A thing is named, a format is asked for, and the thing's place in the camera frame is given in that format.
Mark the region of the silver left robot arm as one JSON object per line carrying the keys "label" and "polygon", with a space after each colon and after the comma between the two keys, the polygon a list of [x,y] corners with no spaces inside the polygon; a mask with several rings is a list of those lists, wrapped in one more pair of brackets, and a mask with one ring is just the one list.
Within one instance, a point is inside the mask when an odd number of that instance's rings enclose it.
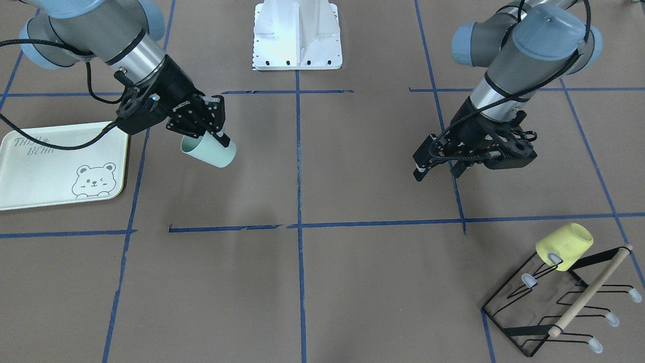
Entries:
{"label": "silver left robot arm", "polygon": [[413,154],[421,181],[431,168],[451,162],[451,174],[482,164],[491,170],[522,168],[537,157],[537,134],[521,127],[526,103],[537,90],[588,68],[604,40],[584,2],[582,21],[574,1],[514,1],[484,22],[466,23],[451,44],[454,61],[485,69],[479,84],[441,134],[429,134]]}

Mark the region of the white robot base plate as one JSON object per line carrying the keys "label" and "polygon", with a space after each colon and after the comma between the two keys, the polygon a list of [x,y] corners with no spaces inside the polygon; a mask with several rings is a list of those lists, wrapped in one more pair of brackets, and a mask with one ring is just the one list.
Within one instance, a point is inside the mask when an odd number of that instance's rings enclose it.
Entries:
{"label": "white robot base plate", "polygon": [[255,6],[254,70],[336,70],[342,65],[337,5],[329,1],[264,1]]}

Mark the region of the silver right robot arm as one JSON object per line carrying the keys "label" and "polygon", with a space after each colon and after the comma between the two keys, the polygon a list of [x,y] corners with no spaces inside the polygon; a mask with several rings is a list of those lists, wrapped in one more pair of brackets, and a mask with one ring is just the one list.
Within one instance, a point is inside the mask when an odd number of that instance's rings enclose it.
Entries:
{"label": "silver right robot arm", "polygon": [[18,39],[24,55],[46,69],[69,68],[98,58],[124,85],[111,129],[133,135],[163,121],[188,138],[211,136],[232,146],[224,133],[223,96],[208,97],[159,45],[164,16],[150,1],[29,1],[41,10]]}

